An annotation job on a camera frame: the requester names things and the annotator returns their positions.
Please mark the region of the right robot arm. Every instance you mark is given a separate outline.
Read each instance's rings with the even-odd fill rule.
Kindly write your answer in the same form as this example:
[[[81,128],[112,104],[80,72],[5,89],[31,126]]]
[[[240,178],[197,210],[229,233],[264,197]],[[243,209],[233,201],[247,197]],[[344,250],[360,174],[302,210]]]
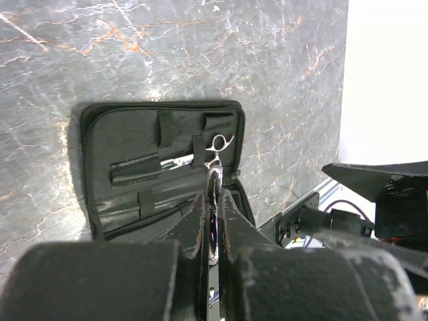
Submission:
[[[303,204],[280,215],[275,242],[306,234],[334,247],[383,249],[400,262],[415,293],[427,295],[427,162],[332,163],[322,170],[374,203],[374,219],[338,209],[321,211]]]

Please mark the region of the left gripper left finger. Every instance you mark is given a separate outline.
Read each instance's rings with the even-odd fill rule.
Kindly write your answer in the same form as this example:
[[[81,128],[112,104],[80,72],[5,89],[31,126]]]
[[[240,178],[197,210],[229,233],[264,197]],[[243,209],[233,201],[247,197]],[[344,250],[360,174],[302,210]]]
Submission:
[[[17,262],[1,296],[2,320],[206,320],[205,195],[148,243],[40,243]]]

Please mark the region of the black zip tool case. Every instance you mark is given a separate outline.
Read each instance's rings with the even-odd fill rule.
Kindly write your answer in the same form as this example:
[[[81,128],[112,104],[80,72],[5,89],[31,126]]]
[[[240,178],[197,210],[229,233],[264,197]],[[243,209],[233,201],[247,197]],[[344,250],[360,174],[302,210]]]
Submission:
[[[174,227],[207,189],[207,168],[161,171],[160,162],[208,147],[216,134],[234,141],[219,156],[223,185],[249,221],[239,181],[245,114],[235,100],[99,103],[81,116],[82,169],[92,237],[148,241]]]

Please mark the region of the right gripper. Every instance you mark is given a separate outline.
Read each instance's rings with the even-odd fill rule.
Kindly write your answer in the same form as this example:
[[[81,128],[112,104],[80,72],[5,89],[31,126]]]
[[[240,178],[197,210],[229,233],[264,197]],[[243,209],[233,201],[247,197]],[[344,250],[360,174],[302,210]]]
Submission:
[[[391,165],[331,163],[322,172],[376,203],[379,239],[427,235],[427,162]]]

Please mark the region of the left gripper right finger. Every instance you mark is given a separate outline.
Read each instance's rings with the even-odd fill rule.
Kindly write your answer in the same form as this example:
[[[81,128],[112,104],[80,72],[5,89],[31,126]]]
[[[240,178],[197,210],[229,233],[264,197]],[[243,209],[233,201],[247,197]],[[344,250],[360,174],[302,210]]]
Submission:
[[[423,320],[400,261],[325,233],[329,248],[284,249],[219,198],[220,314],[226,320]]]

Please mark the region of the silver scissors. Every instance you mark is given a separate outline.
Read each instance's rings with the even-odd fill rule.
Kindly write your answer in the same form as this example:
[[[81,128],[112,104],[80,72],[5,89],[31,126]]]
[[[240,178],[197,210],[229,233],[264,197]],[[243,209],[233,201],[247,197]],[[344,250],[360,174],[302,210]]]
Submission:
[[[193,154],[162,160],[160,162],[160,169],[161,171],[170,171],[185,165],[192,165],[194,167],[204,165],[207,169],[215,165],[222,167],[219,154],[227,149],[234,139],[234,135],[227,139],[222,134],[216,134],[212,138],[210,146],[206,147],[202,142],[201,144],[197,144],[197,151]]]
[[[209,206],[209,266],[219,263],[218,208],[223,183],[223,167],[213,165],[208,170],[207,199]]]

